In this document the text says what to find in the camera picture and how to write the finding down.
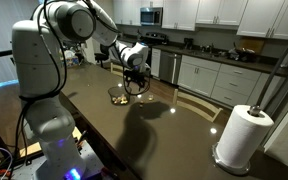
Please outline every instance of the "blue light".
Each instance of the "blue light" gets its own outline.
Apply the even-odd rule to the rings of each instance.
[[[11,81],[6,81],[6,82],[0,82],[0,87],[12,85],[12,84],[17,84],[18,80],[11,80]]]
[[[65,175],[65,179],[66,180],[80,180],[81,176],[78,174],[77,170],[73,168]]]

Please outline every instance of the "metal pole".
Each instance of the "metal pole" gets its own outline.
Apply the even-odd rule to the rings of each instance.
[[[276,73],[277,70],[280,68],[280,65],[282,64],[282,62],[283,62],[284,58],[286,57],[287,53],[288,53],[288,45],[287,45],[286,49],[284,50],[282,56],[281,56],[281,57],[279,58],[279,60],[277,61],[277,63],[276,63],[276,65],[275,65],[273,71],[271,72],[270,76],[268,77],[268,79],[267,79],[267,81],[266,81],[266,83],[265,83],[265,85],[264,85],[264,87],[263,87],[263,89],[262,89],[262,92],[261,92],[261,94],[260,94],[260,96],[259,96],[259,98],[258,98],[258,100],[257,100],[256,105],[260,105],[260,104],[261,104],[261,102],[262,102],[262,100],[263,100],[263,97],[264,97],[264,95],[265,95],[265,93],[266,93],[266,91],[267,91],[267,88],[268,88],[269,85],[271,84],[271,81],[272,81],[275,73]]]

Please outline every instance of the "glossy countertop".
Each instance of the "glossy countertop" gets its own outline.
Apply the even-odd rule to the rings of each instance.
[[[118,40],[130,42],[130,43],[137,41],[135,38],[127,37],[127,36],[119,37]],[[178,46],[173,46],[173,45],[155,45],[153,46],[153,48],[160,49],[162,51],[171,52],[171,53],[177,53],[177,54],[192,56],[196,58],[202,58],[202,59],[213,61],[213,62],[228,64],[228,65],[246,68],[250,70],[255,70],[255,71],[259,71],[259,72],[267,73],[267,74],[270,74],[272,70],[274,69],[274,65],[271,65],[271,64],[258,63],[258,62],[242,62],[242,61],[235,61],[235,60],[227,59],[226,57],[215,57],[215,56],[211,56],[209,53],[202,53],[198,50],[186,50],[186,49],[183,49],[182,46],[178,47]],[[278,71],[276,72],[276,75],[287,76],[288,68],[279,68]]]
[[[115,106],[108,89],[121,82],[121,77],[98,66],[82,65],[68,69],[62,92],[142,179],[287,179],[287,166],[259,150],[251,158],[247,176],[230,175],[215,165],[211,155],[223,127],[149,91],[141,98],[132,97],[125,106]],[[7,124],[18,117],[18,93],[18,84],[0,88],[0,119],[5,121],[0,132],[6,137],[15,131]]]

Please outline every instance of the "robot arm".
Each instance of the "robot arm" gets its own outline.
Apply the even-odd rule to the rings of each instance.
[[[56,2],[48,6],[48,19],[61,40],[83,42],[92,37],[104,46],[110,46],[115,63],[139,73],[149,70],[146,64],[148,47],[136,43],[128,48],[116,40],[119,31],[106,12],[94,1]],[[36,10],[34,19],[38,18]]]
[[[12,50],[23,100],[20,118],[28,122],[30,131],[26,133],[31,132],[28,136],[39,141],[47,159],[34,179],[53,180],[69,176],[72,170],[82,175],[88,169],[71,135],[74,119],[58,99],[66,74],[59,54],[60,41],[84,42],[93,37],[110,46],[113,56],[121,58],[120,63],[136,75],[133,79],[141,82],[148,48],[141,44],[127,48],[116,41],[115,24],[93,1],[44,4],[36,9],[32,20],[13,25]]]

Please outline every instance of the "drawer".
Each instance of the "drawer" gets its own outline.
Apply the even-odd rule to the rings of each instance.
[[[248,96],[230,91],[218,86],[215,86],[212,92],[213,99],[218,100],[222,103],[235,106],[238,104],[246,104]]]
[[[215,85],[249,96],[252,93],[256,82],[257,81],[220,72],[217,76]]]
[[[261,73],[257,72],[257,71],[244,69],[244,68],[240,68],[240,67],[236,67],[236,66],[230,66],[230,65],[226,65],[226,64],[221,65],[220,72],[223,72],[226,74],[231,74],[231,75],[237,76],[237,77],[242,77],[245,79],[254,80],[254,81],[256,81],[261,75]]]
[[[199,66],[199,67],[203,67],[206,69],[211,69],[214,71],[218,71],[221,66],[220,63],[216,63],[216,62],[212,62],[212,61],[208,61],[208,60],[204,60],[200,58],[194,58],[191,56],[185,56],[185,55],[182,56],[182,62],[195,65],[195,66]]]

